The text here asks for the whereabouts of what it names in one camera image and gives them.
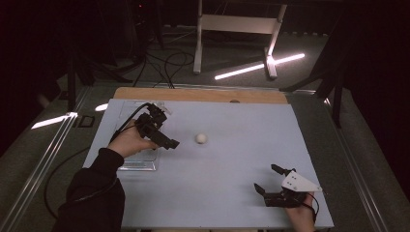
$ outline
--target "dark background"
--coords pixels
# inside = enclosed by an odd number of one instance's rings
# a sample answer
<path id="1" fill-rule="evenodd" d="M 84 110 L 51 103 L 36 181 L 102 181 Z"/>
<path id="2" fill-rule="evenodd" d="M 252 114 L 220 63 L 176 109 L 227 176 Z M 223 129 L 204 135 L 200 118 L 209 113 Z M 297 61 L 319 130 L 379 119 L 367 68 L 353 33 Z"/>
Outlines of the dark background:
<path id="1" fill-rule="evenodd" d="M 105 20 L 113 4 L 117 13 L 124 15 L 121 1 L 12 1 L 2 2 L 0 8 L 0 88 L 2 93 L 0 154 L 43 110 L 37 95 L 57 98 L 60 89 L 56 80 L 67 72 L 67 49 L 58 36 L 59 22 L 68 26 L 78 46 L 99 62 L 109 63 L 125 56 L 112 37 L 125 44 L 137 40 L 124 30 L 109 27 Z M 407 133 L 409 103 L 407 88 L 410 75 L 410 8 L 406 1 L 373 0 L 368 5 L 354 6 L 355 14 L 335 28 L 340 9 L 335 7 L 289 7 L 281 31 L 331 34 L 329 44 L 342 43 L 350 35 L 346 28 L 360 26 L 349 53 L 349 65 L 344 73 L 344 87 L 351 90 L 355 103 L 364 115 L 385 157 L 407 197 L 410 186 L 410 145 Z M 163 24 L 195 25 L 196 1 L 160 1 Z M 304 17 L 314 11 L 316 17 Z M 115 23 L 130 23 L 126 17 Z M 327 47 L 317 69 L 326 68 L 337 56 L 337 46 Z"/>

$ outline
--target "small white ball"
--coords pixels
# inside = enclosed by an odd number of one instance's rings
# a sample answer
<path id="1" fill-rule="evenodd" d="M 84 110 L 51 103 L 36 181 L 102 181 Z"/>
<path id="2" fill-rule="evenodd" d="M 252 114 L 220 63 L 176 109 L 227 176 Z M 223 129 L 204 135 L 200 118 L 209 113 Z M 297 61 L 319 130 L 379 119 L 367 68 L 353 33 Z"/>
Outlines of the small white ball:
<path id="1" fill-rule="evenodd" d="M 199 133 L 195 137 L 195 141 L 199 144 L 204 144 L 206 141 L 208 141 L 208 137 L 206 136 L 205 133 Z"/>

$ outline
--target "metal frame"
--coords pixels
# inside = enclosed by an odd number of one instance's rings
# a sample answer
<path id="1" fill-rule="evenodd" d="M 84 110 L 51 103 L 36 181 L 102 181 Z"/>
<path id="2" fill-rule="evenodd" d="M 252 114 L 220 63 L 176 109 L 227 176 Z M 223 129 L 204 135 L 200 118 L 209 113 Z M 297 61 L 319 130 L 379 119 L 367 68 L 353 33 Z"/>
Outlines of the metal frame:
<path id="1" fill-rule="evenodd" d="M 197 38 L 196 50 L 193 63 L 193 72 L 201 73 L 202 64 L 202 30 L 210 31 L 231 31 L 245 33 L 271 34 L 271 41 L 268 47 L 265 48 L 266 66 L 269 72 L 269 77 L 277 77 L 272 53 L 275 43 L 278 39 L 280 26 L 283 22 L 283 16 L 287 5 L 280 5 L 280 11 L 277 18 L 267 17 L 247 17 L 247 16 L 230 16 L 230 15 L 214 15 L 202 13 L 202 0 L 198 0 L 198 21 L 197 21 Z"/>

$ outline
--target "human hand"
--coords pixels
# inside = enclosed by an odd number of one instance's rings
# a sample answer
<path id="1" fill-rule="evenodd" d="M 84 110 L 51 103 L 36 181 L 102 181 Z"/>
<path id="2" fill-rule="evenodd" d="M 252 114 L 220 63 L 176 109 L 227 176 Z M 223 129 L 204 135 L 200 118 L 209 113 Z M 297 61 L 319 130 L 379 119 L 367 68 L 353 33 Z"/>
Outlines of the human hand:
<path id="1" fill-rule="evenodd" d="M 307 194 L 307 198 L 304 203 L 311 207 L 313 201 L 313 192 Z M 293 228 L 297 232 L 313 232 L 314 221 L 313 214 L 310 208 L 306 206 L 300 206 L 297 208 L 284 208 L 284 211 L 287 213 L 290 221 L 292 222 Z"/>
<path id="2" fill-rule="evenodd" d="M 130 120 L 125 129 L 108 144 L 107 148 L 120 154 L 123 158 L 132 156 L 146 149 L 157 149 L 159 146 L 153 141 L 141 138 L 135 127 L 135 120 Z"/>

